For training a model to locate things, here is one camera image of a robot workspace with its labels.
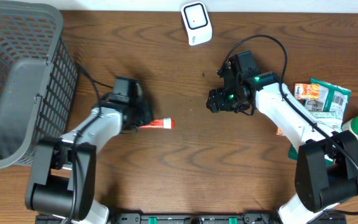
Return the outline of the red sachet packet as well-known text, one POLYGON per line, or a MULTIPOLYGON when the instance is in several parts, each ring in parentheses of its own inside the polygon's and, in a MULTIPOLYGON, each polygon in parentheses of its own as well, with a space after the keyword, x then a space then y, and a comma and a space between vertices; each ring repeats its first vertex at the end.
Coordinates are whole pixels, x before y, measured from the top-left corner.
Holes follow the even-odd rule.
POLYGON ((143 125, 140 129, 174 129, 175 122, 173 118, 155 119, 149 124, 143 125))

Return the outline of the orange white box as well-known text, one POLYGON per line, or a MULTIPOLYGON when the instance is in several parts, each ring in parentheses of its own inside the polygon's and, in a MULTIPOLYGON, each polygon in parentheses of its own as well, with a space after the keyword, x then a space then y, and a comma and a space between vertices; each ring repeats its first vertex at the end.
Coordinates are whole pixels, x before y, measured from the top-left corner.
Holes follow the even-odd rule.
POLYGON ((280 128, 277 128, 276 135, 284 136, 285 134, 283 133, 283 131, 280 128))

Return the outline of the orange small box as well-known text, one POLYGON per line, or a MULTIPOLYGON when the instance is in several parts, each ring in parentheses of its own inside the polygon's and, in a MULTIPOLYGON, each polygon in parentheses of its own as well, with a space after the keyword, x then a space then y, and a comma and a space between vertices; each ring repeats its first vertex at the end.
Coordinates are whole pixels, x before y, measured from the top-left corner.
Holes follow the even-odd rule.
POLYGON ((319 84, 296 83, 294 97, 298 100, 317 100, 319 98, 319 84))

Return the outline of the mint green wipes packet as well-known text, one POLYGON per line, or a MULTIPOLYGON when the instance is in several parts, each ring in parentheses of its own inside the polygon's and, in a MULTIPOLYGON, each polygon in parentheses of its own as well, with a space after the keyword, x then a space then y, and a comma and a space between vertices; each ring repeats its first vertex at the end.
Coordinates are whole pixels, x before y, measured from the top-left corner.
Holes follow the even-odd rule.
POLYGON ((310 111, 310 113, 335 131, 339 133, 342 131, 342 117, 338 111, 310 111))

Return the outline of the green white sponge package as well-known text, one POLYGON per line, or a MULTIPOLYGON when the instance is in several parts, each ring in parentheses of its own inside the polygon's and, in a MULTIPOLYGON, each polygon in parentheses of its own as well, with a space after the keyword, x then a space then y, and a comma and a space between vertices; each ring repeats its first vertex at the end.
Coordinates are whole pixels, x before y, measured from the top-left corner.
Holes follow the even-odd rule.
POLYGON ((317 100, 305 100, 303 103, 304 107, 309 112, 338 111, 343 121, 351 91, 315 78, 311 78, 310 83, 319 84, 319 98, 317 100))

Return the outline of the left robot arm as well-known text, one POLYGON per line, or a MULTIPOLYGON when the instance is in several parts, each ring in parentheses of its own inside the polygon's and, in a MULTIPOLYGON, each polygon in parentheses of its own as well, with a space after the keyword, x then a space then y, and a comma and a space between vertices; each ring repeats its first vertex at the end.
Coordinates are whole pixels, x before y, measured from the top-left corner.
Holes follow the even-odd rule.
POLYGON ((63 223, 107 223, 108 207, 94 199, 97 153, 113 137, 152 120, 140 81, 116 78, 112 92, 75 129, 35 145, 26 207, 63 223))

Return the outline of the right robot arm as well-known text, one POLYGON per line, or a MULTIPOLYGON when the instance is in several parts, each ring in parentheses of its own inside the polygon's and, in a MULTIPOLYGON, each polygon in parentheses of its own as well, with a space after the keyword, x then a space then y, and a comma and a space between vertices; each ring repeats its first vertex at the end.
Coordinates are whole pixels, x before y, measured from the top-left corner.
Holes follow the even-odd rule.
POLYGON ((311 223, 336 205, 358 196, 358 140, 350 131, 337 132, 307 111, 275 72, 262 73, 252 52, 226 57, 217 71, 222 88, 209 91, 206 106, 266 115, 298 153, 295 195, 282 205, 277 223, 311 223))

